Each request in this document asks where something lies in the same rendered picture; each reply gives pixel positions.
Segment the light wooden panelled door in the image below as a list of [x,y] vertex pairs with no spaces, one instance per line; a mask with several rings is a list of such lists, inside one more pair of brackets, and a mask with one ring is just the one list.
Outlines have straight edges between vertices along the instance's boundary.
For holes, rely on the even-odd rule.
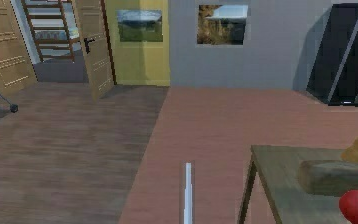
[[16,93],[37,82],[10,0],[0,0],[0,93]]

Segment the brown wooden room door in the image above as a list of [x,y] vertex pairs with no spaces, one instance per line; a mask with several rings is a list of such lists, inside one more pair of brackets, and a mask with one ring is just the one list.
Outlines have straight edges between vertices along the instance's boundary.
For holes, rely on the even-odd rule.
[[[91,95],[98,100],[114,86],[102,0],[72,0],[72,4]],[[95,38],[89,54],[85,52],[84,38]]]

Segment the red tomato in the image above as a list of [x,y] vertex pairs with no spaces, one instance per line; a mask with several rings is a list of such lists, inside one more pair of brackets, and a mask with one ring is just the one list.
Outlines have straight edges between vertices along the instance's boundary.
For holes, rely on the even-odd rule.
[[358,224],[358,190],[346,192],[339,199],[339,209],[351,224]]

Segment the brown bread loaf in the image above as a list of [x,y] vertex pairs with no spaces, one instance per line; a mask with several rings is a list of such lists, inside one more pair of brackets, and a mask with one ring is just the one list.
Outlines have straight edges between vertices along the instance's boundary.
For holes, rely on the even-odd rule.
[[358,190],[358,165],[339,160],[305,160],[299,165],[297,181],[308,194],[339,197]]

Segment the framed green landscape picture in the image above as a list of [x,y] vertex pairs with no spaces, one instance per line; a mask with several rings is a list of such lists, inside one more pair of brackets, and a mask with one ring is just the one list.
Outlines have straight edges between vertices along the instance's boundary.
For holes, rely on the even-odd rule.
[[161,10],[118,10],[118,33],[121,42],[162,42]]

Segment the olive wooden table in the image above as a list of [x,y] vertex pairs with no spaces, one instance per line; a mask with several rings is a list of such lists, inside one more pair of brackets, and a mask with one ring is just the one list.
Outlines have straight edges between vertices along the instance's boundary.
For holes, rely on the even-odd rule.
[[306,193],[297,181],[305,160],[339,160],[338,149],[253,145],[238,224],[245,224],[251,192],[259,178],[276,224],[347,224],[339,197]]

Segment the framed brown landscape picture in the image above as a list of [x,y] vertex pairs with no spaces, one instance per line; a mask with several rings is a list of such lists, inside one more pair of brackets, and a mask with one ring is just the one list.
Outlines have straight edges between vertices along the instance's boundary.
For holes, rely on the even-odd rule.
[[246,31],[248,6],[199,5],[197,43],[200,45],[242,45]]

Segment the thin white upright post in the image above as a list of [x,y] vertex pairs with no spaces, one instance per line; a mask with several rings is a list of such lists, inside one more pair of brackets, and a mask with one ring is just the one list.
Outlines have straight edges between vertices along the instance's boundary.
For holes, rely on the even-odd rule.
[[183,224],[193,224],[192,164],[185,164]]

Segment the brown wooden ladder shelf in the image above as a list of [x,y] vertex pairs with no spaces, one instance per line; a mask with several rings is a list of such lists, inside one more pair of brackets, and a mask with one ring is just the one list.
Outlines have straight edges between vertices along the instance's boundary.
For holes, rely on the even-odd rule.
[[79,39],[75,23],[68,21],[72,0],[20,0],[39,60],[75,62]]

